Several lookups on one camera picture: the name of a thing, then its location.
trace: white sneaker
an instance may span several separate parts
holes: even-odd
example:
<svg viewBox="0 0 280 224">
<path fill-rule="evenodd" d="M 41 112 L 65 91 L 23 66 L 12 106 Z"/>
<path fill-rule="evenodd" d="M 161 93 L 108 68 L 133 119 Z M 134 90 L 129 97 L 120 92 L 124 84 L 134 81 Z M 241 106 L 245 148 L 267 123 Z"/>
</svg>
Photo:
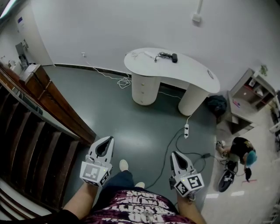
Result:
<svg viewBox="0 0 280 224">
<path fill-rule="evenodd" d="M 125 171 L 125 170 L 128 170 L 128 163 L 126 160 L 122 159 L 120 162 L 119 162 L 119 169 L 121 170 L 121 172 Z"/>
<path fill-rule="evenodd" d="M 141 187 L 141 188 L 145 188 L 145 183 L 144 182 L 139 182 L 135 185 L 136 187 Z"/>
<path fill-rule="evenodd" d="M 274 209 L 277 209 L 277 210 L 279 210 L 280 211 L 280 205 L 274 205 L 274 207 L 273 207 Z"/>
</svg>

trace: ceiling light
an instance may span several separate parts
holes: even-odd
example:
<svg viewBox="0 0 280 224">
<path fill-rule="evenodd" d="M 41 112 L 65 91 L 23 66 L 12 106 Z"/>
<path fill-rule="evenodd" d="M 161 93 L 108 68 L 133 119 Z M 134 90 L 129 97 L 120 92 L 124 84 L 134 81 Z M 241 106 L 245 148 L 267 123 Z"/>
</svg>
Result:
<svg viewBox="0 0 280 224">
<path fill-rule="evenodd" d="M 206 194 L 206 198 L 217 198 L 219 194 Z"/>
<path fill-rule="evenodd" d="M 231 196 L 242 196 L 244 195 L 245 191 L 236 191 L 231 193 Z"/>
<path fill-rule="evenodd" d="M 1 17 L 4 17 L 8 12 L 9 10 L 12 8 L 13 4 L 16 2 L 16 0 L 10 0 L 9 3 L 7 4 L 6 8 L 4 9 L 3 13 L 1 14 Z"/>
</svg>

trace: black t-shirt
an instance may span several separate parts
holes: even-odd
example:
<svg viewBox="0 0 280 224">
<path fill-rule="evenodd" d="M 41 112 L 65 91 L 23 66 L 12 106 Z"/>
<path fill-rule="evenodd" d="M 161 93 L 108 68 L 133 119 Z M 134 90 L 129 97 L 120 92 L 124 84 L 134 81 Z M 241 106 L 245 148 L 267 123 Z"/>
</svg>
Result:
<svg viewBox="0 0 280 224">
<path fill-rule="evenodd" d="M 86 218 L 88 224 L 194 224 L 165 197 L 139 187 L 106 187 Z"/>
<path fill-rule="evenodd" d="M 234 138 L 231 146 L 231 153 L 238 155 L 240 157 L 240 160 L 242 161 L 244 155 L 246 153 L 249 153 L 250 151 L 255 151 L 251 142 L 241 137 Z"/>
</svg>

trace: stair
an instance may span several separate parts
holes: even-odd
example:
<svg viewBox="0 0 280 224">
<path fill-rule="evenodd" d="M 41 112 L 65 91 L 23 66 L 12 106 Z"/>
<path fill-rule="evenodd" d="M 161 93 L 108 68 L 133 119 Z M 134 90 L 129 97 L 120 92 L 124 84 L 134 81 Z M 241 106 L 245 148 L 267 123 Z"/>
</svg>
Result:
<svg viewBox="0 0 280 224">
<path fill-rule="evenodd" d="M 37 113 L 0 83 L 0 177 L 50 210 L 61 209 L 80 139 Z"/>
</svg>

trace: white table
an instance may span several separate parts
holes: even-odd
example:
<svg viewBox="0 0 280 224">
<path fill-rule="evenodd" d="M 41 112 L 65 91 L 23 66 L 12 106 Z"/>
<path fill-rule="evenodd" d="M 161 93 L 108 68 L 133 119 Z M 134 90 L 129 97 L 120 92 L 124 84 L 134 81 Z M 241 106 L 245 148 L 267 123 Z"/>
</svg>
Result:
<svg viewBox="0 0 280 224">
<path fill-rule="evenodd" d="M 189 83 L 178 105 L 179 111 L 186 116 L 192 115 L 209 93 L 217 93 L 220 90 L 217 77 L 194 59 L 176 53 L 177 63 L 160 57 L 157 57 L 157 62 L 155 62 L 144 52 L 149 52 L 154 56 L 159 52 L 176 53 L 165 49 L 141 48 L 126 55 L 124 64 L 132 74 L 132 98 L 136 103 L 150 105 L 156 100 L 161 77 Z"/>
</svg>

